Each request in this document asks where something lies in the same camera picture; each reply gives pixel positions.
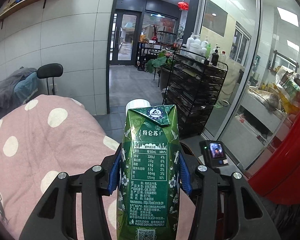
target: blue gripper pad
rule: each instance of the blue gripper pad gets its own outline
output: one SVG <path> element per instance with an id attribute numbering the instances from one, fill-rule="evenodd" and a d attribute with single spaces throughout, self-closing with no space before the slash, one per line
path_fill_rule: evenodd
<path id="1" fill-rule="evenodd" d="M 190 172 L 186 165 L 185 159 L 183 158 L 183 155 L 180 154 L 179 157 L 180 157 L 180 179 L 182 182 L 182 188 L 187 195 L 190 195 L 192 192 Z"/>
<path id="2" fill-rule="evenodd" d="M 118 154 L 116 160 L 114 161 L 114 165 L 109 173 L 109 185 L 107 190 L 109 191 L 110 194 L 112 194 L 112 192 L 116 190 L 118 186 L 120 158 L 121 158 L 121 152 Z"/>

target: bed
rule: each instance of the bed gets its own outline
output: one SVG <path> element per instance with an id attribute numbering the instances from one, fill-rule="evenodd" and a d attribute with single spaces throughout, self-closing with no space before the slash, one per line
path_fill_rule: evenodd
<path id="1" fill-rule="evenodd" d="M 0 119 L 0 221 L 18 239 L 42 194 L 61 171 L 85 172 L 115 153 L 118 143 L 84 106 L 59 96 L 39 95 Z M 103 202 L 112 239 L 116 238 L 116 197 Z M 177 239 L 187 239 L 195 206 L 180 193 Z M 83 240 L 77 194 L 77 235 Z"/>
<path id="2" fill-rule="evenodd" d="M 35 68 L 21 68 L 0 82 L 0 119 L 28 102 L 39 88 Z"/>

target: power outlet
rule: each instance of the power outlet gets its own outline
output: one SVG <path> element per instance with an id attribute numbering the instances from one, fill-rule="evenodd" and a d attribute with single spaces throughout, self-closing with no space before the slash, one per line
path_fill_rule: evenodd
<path id="1" fill-rule="evenodd" d="M 50 85 L 50 91 L 52 91 L 52 89 L 53 89 L 53 84 Z M 54 84 L 54 91 L 58 92 L 58 86 L 57 86 L 57 84 Z"/>

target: doorway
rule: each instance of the doorway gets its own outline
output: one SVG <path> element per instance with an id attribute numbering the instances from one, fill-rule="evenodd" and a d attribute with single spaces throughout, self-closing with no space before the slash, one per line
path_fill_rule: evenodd
<path id="1" fill-rule="evenodd" d="M 110 65 L 134 65 L 138 45 L 138 12 L 116 10 L 111 33 Z"/>

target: device screen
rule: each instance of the device screen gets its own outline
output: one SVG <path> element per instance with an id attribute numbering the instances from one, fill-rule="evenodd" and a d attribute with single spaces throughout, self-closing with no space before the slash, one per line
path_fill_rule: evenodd
<path id="1" fill-rule="evenodd" d="M 223 149 L 220 143 L 210 143 L 210 152 L 212 158 L 224 158 Z"/>

